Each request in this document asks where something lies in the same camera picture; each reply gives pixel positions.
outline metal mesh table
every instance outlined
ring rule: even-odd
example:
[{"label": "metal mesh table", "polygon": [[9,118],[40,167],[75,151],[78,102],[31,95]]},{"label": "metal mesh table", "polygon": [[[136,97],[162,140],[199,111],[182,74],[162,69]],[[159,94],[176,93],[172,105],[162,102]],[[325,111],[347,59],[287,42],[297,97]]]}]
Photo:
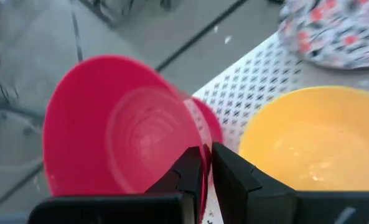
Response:
[{"label": "metal mesh table", "polygon": [[[225,145],[238,152],[248,120],[264,105],[290,91],[310,86],[343,85],[369,91],[369,69],[330,70],[299,60],[273,34],[199,89],[223,128]],[[223,223],[213,185],[208,191],[204,224]]]}]

